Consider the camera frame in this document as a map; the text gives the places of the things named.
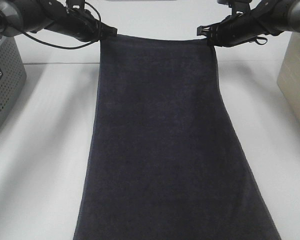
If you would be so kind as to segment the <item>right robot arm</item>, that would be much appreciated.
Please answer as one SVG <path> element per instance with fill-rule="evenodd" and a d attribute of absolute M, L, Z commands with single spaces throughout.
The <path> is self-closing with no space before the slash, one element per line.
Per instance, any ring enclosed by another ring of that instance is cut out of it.
<path fill-rule="evenodd" d="M 300 0 L 262 0 L 253 9 L 250 0 L 219 0 L 217 3 L 231 8 L 231 14 L 221 22 L 197 28 L 197 35 L 206 37 L 211 46 L 264 45 L 268 40 L 262 35 L 300 33 Z"/>

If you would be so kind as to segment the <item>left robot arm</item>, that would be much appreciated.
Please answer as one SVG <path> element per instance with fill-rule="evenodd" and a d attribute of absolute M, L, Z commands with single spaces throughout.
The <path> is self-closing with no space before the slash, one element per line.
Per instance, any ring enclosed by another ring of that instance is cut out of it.
<path fill-rule="evenodd" d="M 0 0 L 0 35 L 48 30 L 84 43 L 115 37 L 118 30 L 95 18 L 86 5 L 84 0 Z"/>

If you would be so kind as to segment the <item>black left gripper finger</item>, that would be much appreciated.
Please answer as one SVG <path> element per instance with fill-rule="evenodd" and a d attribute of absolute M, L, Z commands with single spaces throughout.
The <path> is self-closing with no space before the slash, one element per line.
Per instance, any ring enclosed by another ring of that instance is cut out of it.
<path fill-rule="evenodd" d="M 102 41 L 105 41 L 109 38 L 110 36 L 109 35 L 102 35 L 100 38 L 99 38 L 99 41 L 102 42 Z"/>
<path fill-rule="evenodd" d="M 100 39 L 101 36 L 108 35 L 110 37 L 116 37 L 118 29 L 113 26 L 109 26 L 103 22 L 98 23 L 97 37 Z"/>

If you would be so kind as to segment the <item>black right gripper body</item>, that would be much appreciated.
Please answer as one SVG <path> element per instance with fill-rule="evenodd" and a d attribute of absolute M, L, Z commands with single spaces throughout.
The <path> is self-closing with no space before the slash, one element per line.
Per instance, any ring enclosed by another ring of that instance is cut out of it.
<path fill-rule="evenodd" d="M 278 30 L 271 19 L 275 12 L 274 4 L 259 4 L 251 9 L 248 4 L 230 4 L 231 15 L 219 23 L 213 24 L 212 37 L 218 47 L 234 47 L 244 43 L 267 40 L 261 35 L 277 36 Z"/>

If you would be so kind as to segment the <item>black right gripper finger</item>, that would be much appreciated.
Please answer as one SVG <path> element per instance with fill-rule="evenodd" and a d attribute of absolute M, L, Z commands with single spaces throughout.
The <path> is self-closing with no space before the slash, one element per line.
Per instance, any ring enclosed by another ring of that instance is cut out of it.
<path fill-rule="evenodd" d="M 207 45 L 208 46 L 217 46 L 218 41 L 214 38 L 207 38 Z"/>
<path fill-rule="evenodd" d="M 204 36 L 206 38 L 211 38 L 214 34 L 215 27 L 211 25 L 200 25 L 196 29 L 197 36 Z"/>

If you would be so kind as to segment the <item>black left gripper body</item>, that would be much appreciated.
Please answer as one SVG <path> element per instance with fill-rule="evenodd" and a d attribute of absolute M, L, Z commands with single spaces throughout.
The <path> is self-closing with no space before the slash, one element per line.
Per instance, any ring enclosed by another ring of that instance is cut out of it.
<path fill-rule="evenodd" d="M 87 2 L 39 2 L 50 23 L 45 30 L 75 38 L 81 42 L 97 42 L 101 38 L 101 20 L 88 9 Z"/>

